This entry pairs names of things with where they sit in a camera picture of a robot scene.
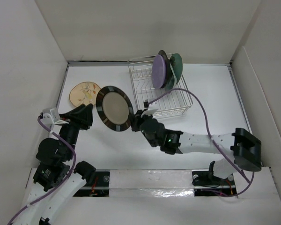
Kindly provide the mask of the tan floral round plate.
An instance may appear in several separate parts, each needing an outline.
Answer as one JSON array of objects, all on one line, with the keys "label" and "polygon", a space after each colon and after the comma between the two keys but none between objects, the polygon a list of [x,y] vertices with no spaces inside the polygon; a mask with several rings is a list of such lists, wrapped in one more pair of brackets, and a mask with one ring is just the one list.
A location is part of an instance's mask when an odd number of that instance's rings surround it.
[{"label": "tan floral round plate", "polygon": [[95,105],[96,97],[101,90],[100,86],[94,82],[82,82],[72,88],[69,94],[69,100],[75,107],[80,105]]}]

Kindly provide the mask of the black mosaic rimmed plate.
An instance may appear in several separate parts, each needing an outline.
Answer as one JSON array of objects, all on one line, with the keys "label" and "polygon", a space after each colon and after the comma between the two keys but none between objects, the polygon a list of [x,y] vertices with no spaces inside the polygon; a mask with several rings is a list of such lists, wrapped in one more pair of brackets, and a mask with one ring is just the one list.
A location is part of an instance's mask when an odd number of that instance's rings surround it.
[{"label": "black mosaic rimmed plate", "polygon": [[122,132],[131,126],[133,106],[129,97],[115,86],[105,86],[96,97],[96,110],[101,121],[111,130]]}]

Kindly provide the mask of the teal rectangular ceramic plate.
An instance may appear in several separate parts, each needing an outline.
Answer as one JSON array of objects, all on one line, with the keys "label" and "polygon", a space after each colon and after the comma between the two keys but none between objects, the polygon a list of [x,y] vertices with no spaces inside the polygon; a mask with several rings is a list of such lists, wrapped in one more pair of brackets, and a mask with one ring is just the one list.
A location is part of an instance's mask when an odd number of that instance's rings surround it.
[{"label": "teal rectangular ceramic plate", "polygon": [[174,88],[174,86],[177,84],[177,79],[176,79],[176,76],[175,76],[175,73],[173,71],[173,67],[170,63],[170,72],[172,73],[171,75],[171,78],[169,79],[169,81],[167,82],[166,86],[165,86],[165,89],[166,90],[171,90]]}]

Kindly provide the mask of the brown rimmed cream plate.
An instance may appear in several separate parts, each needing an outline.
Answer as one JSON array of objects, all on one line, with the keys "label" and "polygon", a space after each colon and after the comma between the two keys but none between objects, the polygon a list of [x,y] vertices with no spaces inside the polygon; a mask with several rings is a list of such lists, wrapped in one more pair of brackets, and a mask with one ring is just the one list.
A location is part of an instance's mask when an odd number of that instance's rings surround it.
[{"label": "brown rimmed cream plate", "polygon": [[165,76],[164,84],[162,86],[162,88],[165,88],[167,82],[169,81],[169,79],[171,78],[171,75],[172,75],[172,73],[170,72],[170,59],[168,58],[168,56],[164,50],[160,50],[158,52],[158,54],[162,56],[162,58],[164,59],[164,62],[165,62],[165,66],[166,66],[166,76]]}]

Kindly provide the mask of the purple plastic plate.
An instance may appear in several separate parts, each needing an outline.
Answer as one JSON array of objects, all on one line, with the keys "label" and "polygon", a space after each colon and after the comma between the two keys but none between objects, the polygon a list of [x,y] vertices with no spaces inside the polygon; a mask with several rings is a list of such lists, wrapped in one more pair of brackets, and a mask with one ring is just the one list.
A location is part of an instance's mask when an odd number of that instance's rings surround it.
[{"label": "purple plastic plate", "polygon": [[166,77],[166,64],[161,55],[156,55],[152,65],[152,84],[155,89],[160,89]]}]

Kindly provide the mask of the teal round plate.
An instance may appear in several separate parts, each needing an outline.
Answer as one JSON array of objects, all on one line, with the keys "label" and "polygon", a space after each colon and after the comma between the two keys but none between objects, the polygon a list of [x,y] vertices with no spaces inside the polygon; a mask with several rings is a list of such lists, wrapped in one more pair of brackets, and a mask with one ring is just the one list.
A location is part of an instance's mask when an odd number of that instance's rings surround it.
[{"label": "teal round plate", "polygon": [[175,73],[177,83],[180,81],[183,72],[183,60],[179,53],[172,54],[170,58],[170,63],[173,67],[173,71]]}]

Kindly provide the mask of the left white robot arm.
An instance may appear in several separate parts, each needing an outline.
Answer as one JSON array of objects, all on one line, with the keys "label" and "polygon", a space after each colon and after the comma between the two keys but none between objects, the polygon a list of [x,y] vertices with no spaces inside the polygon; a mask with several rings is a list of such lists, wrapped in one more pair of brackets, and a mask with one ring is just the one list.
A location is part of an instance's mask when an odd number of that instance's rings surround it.
[{"label": "left white robot arm", "polygon": [[75,152],[79,132],[92,126],[93,105],[82,104],[62,114],[57,108],[47,108],[37,121],[51,137],[39,144],[39,165],[28,199],[10,225],[51,225],[68,200],[95,181],[96,168],[86,161],[77,162]]}]

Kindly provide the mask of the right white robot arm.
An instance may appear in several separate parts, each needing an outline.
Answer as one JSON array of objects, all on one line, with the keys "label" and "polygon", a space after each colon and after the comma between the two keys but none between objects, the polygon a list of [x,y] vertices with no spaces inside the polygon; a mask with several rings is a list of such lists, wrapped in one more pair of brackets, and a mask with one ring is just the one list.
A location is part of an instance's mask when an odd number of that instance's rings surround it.
[{"label": "right white robot arm", "polygon": [[153,118],[152,111],[139,110],[128,116],[132,131],[140,131],[152,147],[166,154],[208,153],[222,155],[210,163],[207,179],[218,184],[229,175],[261,171],[261,141],[244,128],[224,135],[196,135],[166,129]]}]

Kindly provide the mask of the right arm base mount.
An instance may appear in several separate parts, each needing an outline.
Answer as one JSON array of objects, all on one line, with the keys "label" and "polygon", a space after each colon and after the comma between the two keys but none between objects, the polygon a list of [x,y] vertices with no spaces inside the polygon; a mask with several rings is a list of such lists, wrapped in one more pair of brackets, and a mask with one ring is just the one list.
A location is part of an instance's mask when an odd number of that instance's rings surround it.
[{"label": "right arm base mount", "polygon": [[234,176],[217,178],[209,171],[192,171],[194,196],[231,196],[237,194]]}]

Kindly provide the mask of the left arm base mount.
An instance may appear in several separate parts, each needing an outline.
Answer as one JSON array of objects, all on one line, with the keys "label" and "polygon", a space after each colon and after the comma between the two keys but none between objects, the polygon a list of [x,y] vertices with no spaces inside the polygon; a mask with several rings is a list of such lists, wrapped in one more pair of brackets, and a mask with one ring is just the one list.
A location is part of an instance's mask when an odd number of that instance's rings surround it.
[{"label": "left arm base mount", "polygon": [[108,197],[110,184],[110,170],[96,171],[90,184],[80,188],[74,197]]}]

